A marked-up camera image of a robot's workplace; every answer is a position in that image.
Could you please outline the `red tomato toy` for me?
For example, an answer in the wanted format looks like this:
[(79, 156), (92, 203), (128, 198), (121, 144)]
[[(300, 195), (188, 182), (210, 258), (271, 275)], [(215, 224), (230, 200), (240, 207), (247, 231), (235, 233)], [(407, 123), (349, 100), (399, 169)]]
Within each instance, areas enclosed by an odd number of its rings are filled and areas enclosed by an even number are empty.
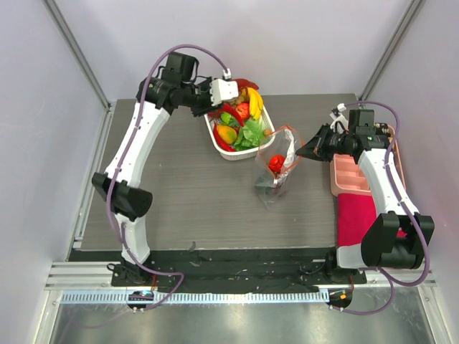
[(268, 168), (276, 174), (280, 174), (285, 162), (285, 156), (283, 155), (275, 155), (273, 156), (268, 164)]

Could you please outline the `clear zip bag orange zipper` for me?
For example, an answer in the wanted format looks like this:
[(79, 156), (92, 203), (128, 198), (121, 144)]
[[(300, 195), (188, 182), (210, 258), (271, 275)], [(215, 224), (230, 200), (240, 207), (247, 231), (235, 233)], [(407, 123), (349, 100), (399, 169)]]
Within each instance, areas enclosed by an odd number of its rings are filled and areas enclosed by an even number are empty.
[(284, 125), (261, 142), (255, 156), (252, 184), (263, 206), (272, 211), (288, 190), (289, 176), (301, 157), (296, 151), (304, 144), (298, 132)]

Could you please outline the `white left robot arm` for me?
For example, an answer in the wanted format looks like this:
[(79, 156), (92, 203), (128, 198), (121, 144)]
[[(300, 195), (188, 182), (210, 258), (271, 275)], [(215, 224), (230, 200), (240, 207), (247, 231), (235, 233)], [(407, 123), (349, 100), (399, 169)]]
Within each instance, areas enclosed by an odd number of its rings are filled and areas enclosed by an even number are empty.
[(151, 149), (173, 111), (189, 108), (202, 116), (235, 96), (237, 84), (230, 68), (217, 58), (221, 77), (196, 81), (199, 60), (183, 54), (184, 45), (164, 52), (138, 86), (136, 103), (126, 133), (102, 173), (91, 183), (105, 202), (110, 227), (122, 247), (121, 262), (128, 265), (128, 278), (138, 286), (147, 285), (153, 269), (146, 264), (151, 249), (146, 238), (146, 213), (153, 203), (151, 192), (140, 187)]

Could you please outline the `red chili pepper toy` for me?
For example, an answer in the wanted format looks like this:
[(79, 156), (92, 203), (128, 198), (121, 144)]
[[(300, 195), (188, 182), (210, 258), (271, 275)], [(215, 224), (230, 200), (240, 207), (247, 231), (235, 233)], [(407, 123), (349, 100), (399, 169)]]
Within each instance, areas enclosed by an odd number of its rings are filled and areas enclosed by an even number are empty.
[(235, 120), (240, 124), (240, 126), (244, 127), (245, 122), (244, 120), (240, 117), (239, 113), (229, 104), (224, 103), (222, 110), (226, 113), (229, 113), (231, 116), (235, 118)]

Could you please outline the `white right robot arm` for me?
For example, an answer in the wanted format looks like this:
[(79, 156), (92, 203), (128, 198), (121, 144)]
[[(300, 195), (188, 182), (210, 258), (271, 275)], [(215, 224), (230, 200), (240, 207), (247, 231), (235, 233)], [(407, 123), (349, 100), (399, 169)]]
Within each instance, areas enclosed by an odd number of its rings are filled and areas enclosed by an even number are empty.
[(377, 129), (374, 111), (349, 112), (348, 128), (322, 125), (314, 137), (295, 153), (315, 161), (330, 162), (334, 155), (351, 156), (364, 174), (371, 191), (376, 219), (361, 243), (341, 246), (336, 258), (324, 264), (327, 280), (342, 282), (350, 269), (417, 269), (427, 263), (427, 248), (435, 224), (411, 202), (399, 177), (388, 138)]

